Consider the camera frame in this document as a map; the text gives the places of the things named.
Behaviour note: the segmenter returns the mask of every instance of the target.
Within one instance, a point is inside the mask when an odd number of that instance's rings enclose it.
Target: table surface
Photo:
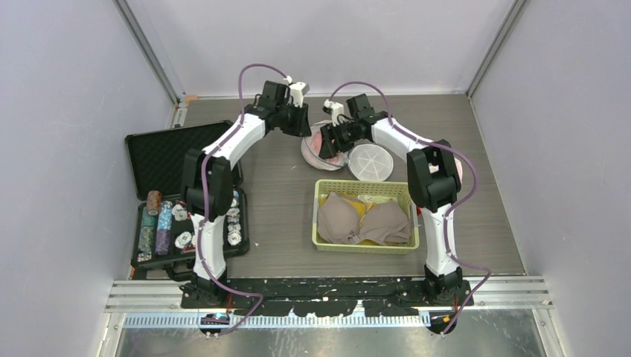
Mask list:
[[[478,192],[455,212],[456,251],[461,260],[484,265],[494,274],[523,274],[519,252],[487,154],[464,95],[393,96],[394,117],[405,127],[433,140],[447,139],[464,153],[479,174]],[[308,97],[310,123],[324,120],[324,98]],[[371,97],[377,110],[381,99]],[[238,100],[194,100],[185,125],[236,120]],[[426,259],[425,232],[420,247],[410,254],[358,254],[323,252],[311,242],[313,194],[319,179],[353,179],[346,170],[327,172],[303,159],[300,138],[270,132],[241,159],[248,197],[251,248],[241,257],[227,260],[229,277],[341,277],[423,275]],[[464,169],[458,198],[472,187],[471,172]],[[388,181],[407,181],[405,163],[394,157]],[[480,271],[464,268],[467,275]]]

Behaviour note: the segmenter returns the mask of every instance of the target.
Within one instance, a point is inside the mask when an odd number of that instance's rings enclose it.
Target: black case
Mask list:
[[[203,149],[215,142],[226,130],[231,127],[230,121],[222,121],[201,126],[187,126],[176,129],[162,130],[158,132],[148,132],[144,134],[128,135],[125,144],[132,164],[134,182],[136,186],[136,196],[143,201],[138,206],[136,229],[134,236],[134,246],[132,251],[131,265],[136,268],[135,273],[154,269],[163,269],[169,277],[176,281],[187,280],[190,272],[175,273],[176,265],[184,264],[187,268],[193,268],[195,261],[195,251],[182,253],[174,245],[175,238],[184,231],[193,233],[193,223],[190,219],[177,222],[173,220],[171,227],[171,240],[169,254],[158,256],[152,252],[152,259],[145,262],[138,262],[138,239],[140,236],[142,210],[146,206],[147,194],[151,190],[158,190],[162,193],[162,201],[175,201],[180,198],[180,187],[182,183],[182,168],[184,157],[189,149]],[[243,189],[239,186],[243,183],[243,171],[241,164],[232,170],[234,189],[239,193],[241,243],[229,245],[227,242],[228,221],[224,225],[223,252],[225,257],[236,257],[245,254],[250,249],[250,239],[248,232],[247,198]]]

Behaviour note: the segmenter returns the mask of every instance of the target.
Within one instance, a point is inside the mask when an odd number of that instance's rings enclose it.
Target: plastic basket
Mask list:
[[[408,254],[418,248],[418,216],[416,206],[412,202],[408,192],[408,184],[405,182],[378,182],[378,181],[346,181],[346,180],[319,180],[315,183],[315,196],[313,198],[313,232],[311,240],[319,251],[345,251],[349,253],[378,253],[378,254]],[[373,195],[392,198],[397,201],[403,212],[411,219],[414,229],[407,245],[348,245],[333,244],[322,239],[318,234],[318,209],[320,201],[331,192],[345,193],[347,195]]]

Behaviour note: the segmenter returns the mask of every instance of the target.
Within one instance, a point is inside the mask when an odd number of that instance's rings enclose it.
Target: plastic container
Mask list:
[[[319,170],[326,171],[335,171],[343,168],[348,163],[348,156],[346,152],[338,152],[337,154],[337,163],[333,164],[331,161],[333,159],[326,159],[318,157],[317,152],[313,152],[311,149],[311,143],[313,140],[316,140],[316,137],[320,142],[322,142],[322,135],[320,134],[320,128],[329,124],[331,120],[323,120],[321,122],[315,123],[311,126],[311,132],[313,133],[310,137],[302,138],[302,142],[300,144],[300,151],[302,152],[302,157],[304,160],[311,166],[315,167]]]
[[[385,181],[393,169],[392,155],[375,144],[357,145],[348,156],[348,170],[360,181]]]
[[[416,205],[408,192],[405,182],[378,181],[346,181],[346,180],[318,180],[315,183],[313,197],[313,232],[311,240],[319,251],[344,251],[348,253],[378,253],[378,254],[409,254],[419,246],[418,216]],[[333,244],[322,239],[318,234],[318,209],[322,198],[331,192],[347,195],[372,195],[392,198],[397,201],[403,212],[410,218],[414,228],[407,245],[348,245]]]

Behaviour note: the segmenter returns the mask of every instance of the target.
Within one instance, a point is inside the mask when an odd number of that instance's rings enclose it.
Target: bra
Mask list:
[[[411,222],[401,207],[394,202],[374,205],[364,216],[351,202],[362,203],[350,196],[330,193],[318,210],[318,233],[334,244],[357,244],[371,240],[379,245],[407,243],[411,236]]]

